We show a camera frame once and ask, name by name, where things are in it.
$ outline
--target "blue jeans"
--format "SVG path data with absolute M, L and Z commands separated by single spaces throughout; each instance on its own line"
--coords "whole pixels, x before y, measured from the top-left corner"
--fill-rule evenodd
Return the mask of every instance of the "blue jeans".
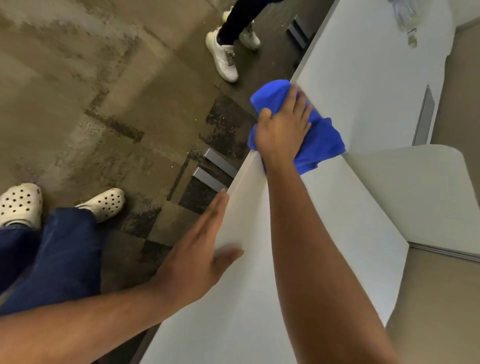
M 103 239 L 93 213 L 57 208 L 43 231 L 13 224 L 0 230 L 0 315 L 100 294 Z

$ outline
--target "black pants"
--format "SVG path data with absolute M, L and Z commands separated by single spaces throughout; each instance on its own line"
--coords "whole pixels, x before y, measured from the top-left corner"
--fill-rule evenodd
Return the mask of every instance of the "black pants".
M 245 27 L 272 2 L 283 0 L 238 0 L 233 6 L 227 21 L 218 32 L 220 44 L 233 44 Z

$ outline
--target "white shoe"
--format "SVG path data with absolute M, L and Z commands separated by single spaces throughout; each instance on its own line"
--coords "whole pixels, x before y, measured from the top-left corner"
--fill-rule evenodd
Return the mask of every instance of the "white shoe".
M 218 35 L 217 28 L 213 32 L 209 32 L 205 38 L 205 44 L 207 45 L 208 50 L 212 54 L 213 61 L 215 62 L 215 67 L 220 76 L 230 83 L 234 83 L 239 79 L 239 74 L 237 72 L 237 67 L 235 66 L 235 52 L 233 51 L 233 46 L 221 46 L 219 45 L 216 37 Z
M 120 188 L 112 188 L 75 207 L 90 210 L 100 223 L 118 214 L 124 204 L 123 191 Z
M 227 21 L 228 16 L 232 12 L 233 6 L 230 8 L 229 11 L 223 12 L 222 21 L 225 23 Z M 240 42 L 249 50 L 256 51 L 262 45 L 260 39 L 258 39 L 257 35 L 253 31 L 253 22 L 247 25 L 245 29 L 239 35 Z
M 0 227 L 24 224 L 41 228 L 42 191 L 33 183 L 10 187 L 0 196 Z

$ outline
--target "left hand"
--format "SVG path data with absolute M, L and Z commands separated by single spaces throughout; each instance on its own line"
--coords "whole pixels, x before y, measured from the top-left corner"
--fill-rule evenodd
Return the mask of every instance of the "left hand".
M 230 249 L 213 257 L 227 202 L 227 192 L 220 191 L 148 283 L 168 305 L 171 315 L 202 298 L 243 255 L 241 249 Z

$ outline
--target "white wall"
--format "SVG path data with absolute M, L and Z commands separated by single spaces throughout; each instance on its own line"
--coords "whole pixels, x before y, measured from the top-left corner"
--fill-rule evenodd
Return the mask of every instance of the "white wall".
M 480 0 L 450 0 L 455 26 L 480 17 Z

